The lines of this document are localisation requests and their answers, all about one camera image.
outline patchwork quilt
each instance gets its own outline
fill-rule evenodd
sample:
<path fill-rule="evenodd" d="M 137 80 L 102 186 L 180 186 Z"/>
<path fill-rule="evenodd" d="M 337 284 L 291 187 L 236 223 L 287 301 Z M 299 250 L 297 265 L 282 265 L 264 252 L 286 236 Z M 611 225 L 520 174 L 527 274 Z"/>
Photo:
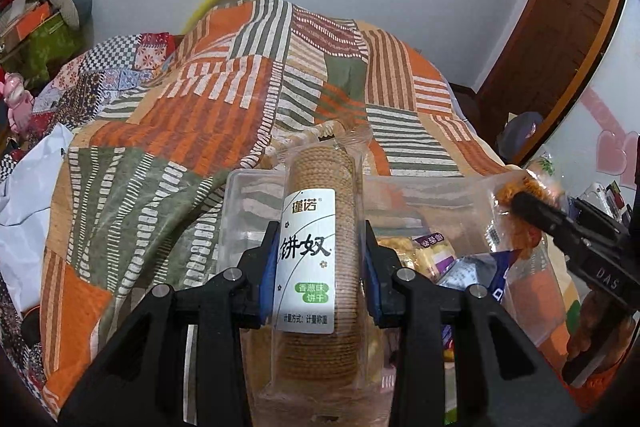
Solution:
<path fill-rule="evenodd" d="M 158 63 L 154 45 L 116 38 L 76 59 L 65 74 L 84 81 L 48 123 L 77 128 L 44 253 L 42 396 L 54 415 L 149 288 L 216 273 L 232 169 L 273 166 L 292 137 L 363 124 L 369 174 L 506 169 L 455 115 L 438 70 L 375 26 L 283 0 L 239 2 L 209 12 L 157 74 L 130 80 L 122 71 Z"/>
<path fill-rule="evenodd" d="M 147 33 L 108 39 L 66 63 L 34 101 L 30 148 L 58 122 L 75 130 L 100 115 L 117 116 L 135 105 L 140 84 L 159 74 L 174 50 L 174 38 L 168 33 Z M 22 156 L 23 150 L 15 150 L 0 158 L 0 182 Z M 28 388 L 42 399 L 46 381 L 42 346 L 27 346 L 20 334 L 21 323 L 0 276 L 0 345 Z"/>

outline pink toy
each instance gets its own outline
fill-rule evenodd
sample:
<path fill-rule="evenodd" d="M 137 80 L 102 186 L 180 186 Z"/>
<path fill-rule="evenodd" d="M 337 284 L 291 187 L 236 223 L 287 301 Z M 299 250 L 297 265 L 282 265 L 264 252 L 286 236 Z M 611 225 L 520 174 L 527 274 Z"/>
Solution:
<path fill-rule="evenodd" d="M 0 94 L 4 96 L 4 103 L 9 108 L 9 126 L 14 133 L 25 134 L 29 128 L 33 97 L 24 89 L 22 75 L 7 73 L 4 84 L 0 84 Z"/>

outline blue gripper pad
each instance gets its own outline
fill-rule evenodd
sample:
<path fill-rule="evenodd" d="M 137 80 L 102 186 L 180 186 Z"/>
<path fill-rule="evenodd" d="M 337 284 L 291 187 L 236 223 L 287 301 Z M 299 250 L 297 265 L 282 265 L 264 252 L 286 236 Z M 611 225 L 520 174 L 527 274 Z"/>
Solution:
<path fill-rule="evenodd" d="M 273 311 L 273 290 L 276 283 L 276 263 L 278 261 L 278 244 L 280 232 L 273 238 L 269 249 L 269 258 L 264 267 L 264 274 L 260 284 L 260 323 L 265 325 Z"/>
<path fill-rule="evenodd" d="M 380 323 L 380 317 L 382 317 L 382 308 L 380 307 L 380 281 L 378 281 L 376 271 L 373 269 L 369 248 L 365 249 L 364 267 L 367 309 L 369 315 L 373 318 L 373 322 L 378 325 Z"/>

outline orange box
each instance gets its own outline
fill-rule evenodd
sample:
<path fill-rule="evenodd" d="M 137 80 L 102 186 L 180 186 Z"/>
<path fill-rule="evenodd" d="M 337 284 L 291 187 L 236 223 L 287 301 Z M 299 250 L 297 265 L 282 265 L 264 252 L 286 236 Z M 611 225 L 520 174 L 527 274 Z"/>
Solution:
<path fill-rule="evenodd" d="M 0 42 L 4 43 L 4 50 L 9 52 L 14 49 L 27 35 L 47 20 L 50 15 L 51 8 L 48 2 L 41 4 L 27 13 L 23 13 L 0 38 Z"/>

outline biscuit package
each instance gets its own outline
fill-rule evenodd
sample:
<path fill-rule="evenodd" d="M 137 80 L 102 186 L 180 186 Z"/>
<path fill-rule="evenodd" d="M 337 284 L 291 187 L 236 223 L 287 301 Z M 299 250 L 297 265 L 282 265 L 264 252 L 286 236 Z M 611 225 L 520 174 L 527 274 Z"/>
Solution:
<path fill-rule="evenodd" d="M 361 284 L 368 139 L 356 131 L 287 152 L 270 382 L 256 397 L 264 420 L 372 425 L 378 417 Z"/>

